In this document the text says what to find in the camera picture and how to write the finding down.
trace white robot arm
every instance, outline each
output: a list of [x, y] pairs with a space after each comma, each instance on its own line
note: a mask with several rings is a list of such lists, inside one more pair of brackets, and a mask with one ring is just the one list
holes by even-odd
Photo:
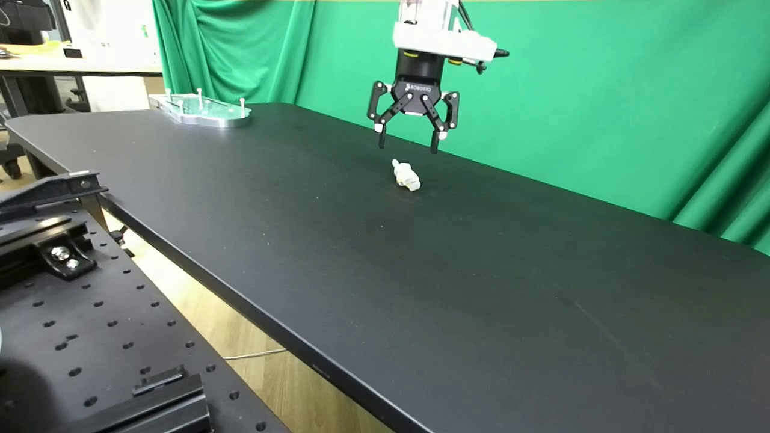
[[[403, 0], [393, 41], [397, 49], [396, 83], [373, 83], [368, 117], [382, 146], [393, 115], [426, 115], [434, 124], [432, 151], [438, 151], [438, 141], [458, 127], [461, 113], [461, 94], [441, 92], [444, 62], [468, 62], [485, 73], [494, 57], [507, 57], [507, 51], [474, 30], [462, 0]], [[377, 100], [385, 94], [393, 95], [393, 106], [377, 113]], [[438, 100], [448, 106], [446, 117], [436, 111]]]

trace black tabletop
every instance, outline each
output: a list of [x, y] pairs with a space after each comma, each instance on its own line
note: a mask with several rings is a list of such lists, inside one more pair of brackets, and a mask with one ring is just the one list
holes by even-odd
[[294, 106], [9, 130], [100, 171], [120, 217], [399, 430], [770, 427], [770, 260], [748, 247]]

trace floor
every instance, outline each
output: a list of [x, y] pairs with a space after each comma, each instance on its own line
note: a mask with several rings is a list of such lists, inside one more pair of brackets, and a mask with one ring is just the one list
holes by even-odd
[[[21, 159], [21, 181], [0, 171], [0, 195], [31, 183]], [[197, 326], [202, 336], [234, 366], [234, 370], [264, 399], [264, 405], [296, 433], [381, 433], [377, 419], [326, 383], [319, 372], [285, 350], [278, 341], [213, 295], [190, 273], [169, 261], [139, 236], [128, 234], [125, 246], [139, 269]]]

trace green backdrop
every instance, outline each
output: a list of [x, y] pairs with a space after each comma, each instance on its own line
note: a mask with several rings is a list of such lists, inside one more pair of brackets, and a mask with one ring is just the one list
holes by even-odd
[[[770, 253], [767, 0], [468, 4], [513, 57], [446, 67], [462, 117], [444, 151]], [[397, 0], [157, 0], [171, 89], [359, 124], [393, 79], [396, 17]], [[390, 132], [429, 141], [432, 124]]]

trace wall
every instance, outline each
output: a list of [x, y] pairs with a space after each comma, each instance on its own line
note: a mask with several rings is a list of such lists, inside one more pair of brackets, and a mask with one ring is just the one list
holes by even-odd
[[[448, 67], [462, 117], [444, 150], [505, 171], [671, 217], [770, 100], [766, 0], [468, 4], [513, 57], [485, 76]], [[397, 3], [321, 3], [299, 104], [368, 124], [396, 17]], [[393, 132], [429, 141], [432, 127], [397, 117]]]

